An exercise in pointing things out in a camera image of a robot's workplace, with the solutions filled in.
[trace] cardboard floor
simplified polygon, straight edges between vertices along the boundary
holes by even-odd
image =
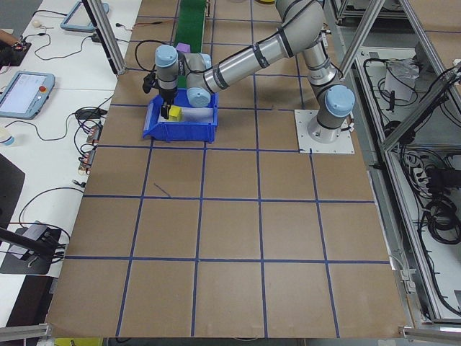
[[[274,32],[273,6],[219,0],[213,62]],[[406,324],[358,140],[299,154],[317,108],[302,59],[220,93],[214,143],[142,139],[136,40],[174,37],[177,1],[144,1],[48,322],[65,337],[397,337]],[[156,44],[139,50],[152,66]],[[334,57],[332,47],[330,54]]]

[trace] yellow block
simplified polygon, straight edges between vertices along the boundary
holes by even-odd
[[[57,346],[102,346],[104,339],[99,337],[60,338],[55,340]]]
[[[171,106],[170,112],[168,113],[168,121],[181,121],[182,120],[182,108],[178,106]]]

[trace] black monitor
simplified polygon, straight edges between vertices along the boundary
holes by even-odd
[[[0,227],[8,227],[26,174],[0,154]]]

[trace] robotic arm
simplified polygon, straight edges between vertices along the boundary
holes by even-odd
[[[340,84],[338,71],[324,49],[320,32],[323,9],[317,0],[278,0],[276,8],[283,24],[268,38],[249,46],[211,66],[208,55],[183,54],[174,47],[162,45],[156,50],[156,77],[144,84],[159,90],[164,99],[161,115],[168,118],[177,94],[178,76],[187,78],[187,97],[193,107],[205,107],[212,93],[266,68],[281,58],[302,53],[309,69],[308,79],[320,104],[318,115],[310,122],[308,132],[321,143],[336,140],[344,118],[355,103],[354,94]]]

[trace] metal base plate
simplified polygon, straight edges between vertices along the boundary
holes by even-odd
[[[317,112],[317,110],[295,110],[297,144],[300,153],[309,154],[312,151],[320,154],[355,154],[349,131],[341,132],[338,139],[330,144],[319,143],[309,136],[308,123]],[[347,126],[347,121],[344,121],[342,127],[347,128]]]

